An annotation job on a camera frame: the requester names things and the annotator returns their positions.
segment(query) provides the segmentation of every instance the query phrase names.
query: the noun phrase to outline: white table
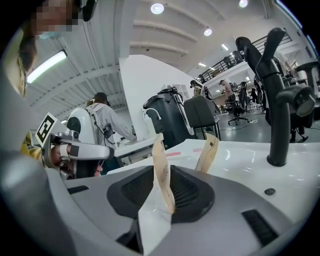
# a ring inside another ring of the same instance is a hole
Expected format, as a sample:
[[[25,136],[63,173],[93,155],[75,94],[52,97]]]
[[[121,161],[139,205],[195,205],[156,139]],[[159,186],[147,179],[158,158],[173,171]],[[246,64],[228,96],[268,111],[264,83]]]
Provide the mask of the white table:
[[[186,139],[166,150],[169,165],[195,169],[204,140]],[[208,174],[238,182],[250,188],[296,223],[308,217],[320,191],[320,143],[289,145],[287,164],[275,167],[267,162],[269,143],[220,141]],[[153,165],[153,158],[108,172],[108,175]],[[266,195],[273,188],[276,193]]]
[[[130,144],[121,143],[114,151],[114,156],[119,160],[125,157],[138,158],[148,156],[152,152],[152,146],[155,139],[156,137],[152,137],[142,141],[135,141]]]

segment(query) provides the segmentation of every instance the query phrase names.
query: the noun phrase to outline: white ceiling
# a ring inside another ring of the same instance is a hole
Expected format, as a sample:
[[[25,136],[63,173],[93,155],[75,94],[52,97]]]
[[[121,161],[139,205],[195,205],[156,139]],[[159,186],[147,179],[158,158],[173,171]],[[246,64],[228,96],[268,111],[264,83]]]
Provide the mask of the white ceiling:
[[[164,5],[163,13],[151,12],[154,3]],[[140,0],[130,54],[144,54],[189,72],[193,67],[197,69],[201,60],[213,65],[229,55],[221,52],[222,43],[236,50],[234,27],[241,23],[247,26],[264,16],[263,0],[250,0],[246,8],[240,8],[237,0]],[[213,30],[208,37],[204,36],[207,27]],[[190,74],[198,76],[207,69]]]
[[[27,87],[26,100],[40,119],[50,112],[65,120],[97,92],[106,93],[113,108],[126,105],[118,57],[122,2],[100,0],[90,22],[79,21],[57,38],[37,40],[35,68],[61,50],[67,53]]]

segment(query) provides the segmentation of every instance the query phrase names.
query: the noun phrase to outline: black chair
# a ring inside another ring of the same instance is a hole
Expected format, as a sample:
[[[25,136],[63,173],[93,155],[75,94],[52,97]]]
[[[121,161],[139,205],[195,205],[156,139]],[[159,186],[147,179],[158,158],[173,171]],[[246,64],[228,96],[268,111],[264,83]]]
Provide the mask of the black chair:
[[[219,129],[220,110],[213,101],[205,98],[204,96],[195,96],[186,100],[183,105],[189,125],[194,130],[195,138],[197,138],[197,128],[201,128],[203,138],[205,139],[206,137],[203,127],[213,126],[215,136],[221,141]]]
[[[232,68],[232,67],[234,66],[233,63],[231,62],[231,59],[230,59],[229,56],[224,57],[224,58],[223,58],[223,61],[224,61],[224,63],[226,64],[226,67],[227,67],[228,69],[230,69],[230,68]]]
[[[238,51],[243,51],[244,52],[245,61],[248,63],[249,67],[256,74],[256,76],[259,77],[258,74],[257,74],[257,71],[256,71],[256,67],[257,67],[258,63],[260,62],[260,60],[262,58],[261,53],[251,43],[251,41],[246,37],[242,37],[242,36],[238,37],[236,39],[236,41],[235,41],[235,44],[237,46]],[[312,68],[314,68],[314,65],[312,63],[314,63],[314,62],[311,62],[310,65],[306,65],[306,64],[304,64],[304,66],[301,65],[300,68],[297,67],[297,71],[305,70],[307,72],[307,70],[308,70],[307,76],[309,74],[309,77],[310,77],[311,70],[312,70]],[[279,74],[282,75],[282,69],[281,68],[278,68],[278,69],[279,69],[278,70]],[[316,117],[318,116],[319,111],[320,111],[320,108],[319,107],[315,107],[314,108],[314,113],[311,113],[308,116],[300,117],[300,116],[297,115],[296,111],[292,108],[292,106],[289,105],[290,130],[291,130],[291,140],[290,140],[290,142],[294,142],[295,141],[296,129],[299,130],[299,134],[300,135],[303,135],[305,133],[304,127],[306,127],[306,128],[310,128],[311,127],[313,119],[316,120]],[[272,119],[272,116],[270,115],[269,119],[267,120],[267,122],[269,123],[270,126],[272,126],[271,119]]]
[[[236,63],[236,64],[239,64],[239,63],[241,63],[241,62],[243,61],[242,56],[240,55],[240,53],[239,53],[237,50],[234,50],[234,51],[232,52],[232,54],[233,54],[233,56],[234,56],[234,59],[235,59],[235,63]]]
[[[228,101],[228,104],[231,104],[232,111],[234,114],[234,118],[228,121],[228,125],[230,122],[235,122],[237,126],[239,124],[239,120],[246,120],[248,123],[250,122],[248,118],[240,117],[241,114],[246,112],[246,98],[247,98],[247,83],[241,82],[241,89],[239,93],[239,101]]]

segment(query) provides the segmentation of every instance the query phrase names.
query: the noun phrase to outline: white hoodie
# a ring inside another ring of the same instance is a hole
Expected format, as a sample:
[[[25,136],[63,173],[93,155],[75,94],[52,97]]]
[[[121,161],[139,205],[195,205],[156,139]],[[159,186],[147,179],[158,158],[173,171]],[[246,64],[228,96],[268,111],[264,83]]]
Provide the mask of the white hoodie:
[[[133,141],[136,139],[130,129],[127,128],[124,121],[116,114],[116,112],[111,107],[102,103],[93,103],[92,105],[86,107],[86,109],[88,108],[96,112],[96,115],[98,117],[97,124],[101,131],[103,131],[107,127],[107,125],[110,125],[114,131],[125,137],[127,140]],[[96,131],[98,143],[100,145],[109,146],[113,149],[116,149],[114,145],[114,137],[111,136],[108,139],[105,139],[101,131],[99,131],[99,129],[97,129]]]

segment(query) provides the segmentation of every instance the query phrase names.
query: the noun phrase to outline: gray floor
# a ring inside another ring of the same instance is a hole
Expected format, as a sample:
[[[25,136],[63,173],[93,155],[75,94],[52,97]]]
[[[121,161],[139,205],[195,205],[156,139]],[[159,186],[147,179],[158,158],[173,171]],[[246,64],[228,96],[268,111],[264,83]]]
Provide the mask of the gray floor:
[[[256,122],[247,123],[245,120],[240,120],[236,125],[233,121],[229,126],[228,121],[233,117],[228,114],[220,116],[219,127],[222,141],[270,143],[271,127],[261,110],[256,110],[253,114],[244,114],[242,117],[248,118],[249,121],[256,120]],[[203,139],[201,129],[197,129],[196,133],[199,139]],[[306,143],[320,142],[320,121],[314,122],[311,129],[306,128],[303,136],[308,136]],[[300,135],[296,134],[296,141],[300,139]]]

